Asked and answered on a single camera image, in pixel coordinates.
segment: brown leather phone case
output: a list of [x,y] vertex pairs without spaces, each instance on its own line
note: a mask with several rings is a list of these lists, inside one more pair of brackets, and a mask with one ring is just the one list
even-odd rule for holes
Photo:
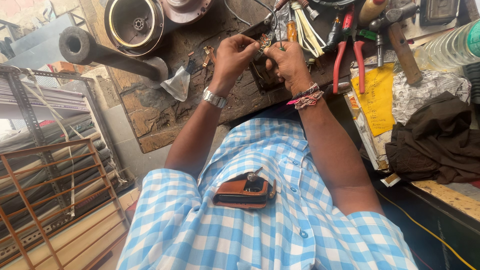
[[213,204],[244,209],[264,208],[268,199],[268,181],[249,182],[246,178],[224,182],[213,197]]

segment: plastic bottle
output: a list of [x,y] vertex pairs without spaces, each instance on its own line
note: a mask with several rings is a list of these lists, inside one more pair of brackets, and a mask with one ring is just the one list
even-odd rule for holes
[[423,58],[421,66],[430,70],[480,62],[480,19],[427,42],[414,53]]
[[368,26],[373,19],[376,19],[382,13],[387,4],[388,0],[366,0],[360,10],[358,24]]

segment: wooden workbench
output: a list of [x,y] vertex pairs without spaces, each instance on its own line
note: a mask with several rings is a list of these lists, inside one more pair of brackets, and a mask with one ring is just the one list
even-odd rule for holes
[[[90,32],[95,36],[97,42],[113,48],[105,31],[105,8],[100,2],[100,0],[80,0],[80,5],[84,10]],[[252,0],[228,0],[228,2],[232,10],[251,23],[262,21],[268,14],[265,8]],[[264,2],[273,6],[275,0],[264,0]],[[332,9],[325,10],[314,5],[312,7],[317,8],[321,13],[312,25],[326,40],[335,12],[332,12]],[[177,29],[166,34],[161,47],[148,57],[159,56],[167,63],[171,69],[170,73],[172,73],[172,70],[176,71],[181,65],[186,66],[189,58],[187,54],[194,51],[192,58],[196,59],[198,66],[205,59],[204,46],[218,48],[221,40],[246,29],[245,24],[238,23],[232,17],[223,1],[216,0],[201,20],[192,25],[178,25]],[[363,51],[364,57],[373,55],[375,52],[373,42],[367,43]],[[336,53],[325,54],[320,57],[323,70],[313,68],[313,80],[319,85],[331,83],[335,57]],[[340,77],[349,75],[349,65],[353,60],[355,60],[353,50],[348,49],[343,57]],[[209,65],[206,69],[191,76],[188,98],[184,102],[175,100],[163,89],[155,90],[145,87],[136,74],[112,68],[108,68],[108,71],[127,118],[138,137],[140,148],[143,153],[147,153],[171,144],[175,140],[199,104],[203,89],[211,81],[214,67]],[[289,98],[291,98],[291,94],[285,89],[261,96],[250,71],[246,70],[228,97],[227,105],[220,117],[220,123],[227,123]]]

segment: blue checkered shirt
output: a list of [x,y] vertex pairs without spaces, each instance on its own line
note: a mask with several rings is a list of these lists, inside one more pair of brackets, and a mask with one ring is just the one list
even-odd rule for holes
[[[214,206],[220,184],[263,167],[277,180],[263,209]],[[253,119],[230,131],[200,176],[169,169],[143,181],[117,269],[417,269],[400,229],[332,204],[297,122]]]

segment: silver wristwatch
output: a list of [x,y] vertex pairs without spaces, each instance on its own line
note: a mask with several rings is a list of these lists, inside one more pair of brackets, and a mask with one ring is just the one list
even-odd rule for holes
[[220,109],[225,107],[225,104],[227,103],[226,98],[219,97],[219,96],[215,95],[214,93],[208,91],[208,86],[204,90],[204,100],[207,101],[210,104],[213,104],[213,105],[219,107]]

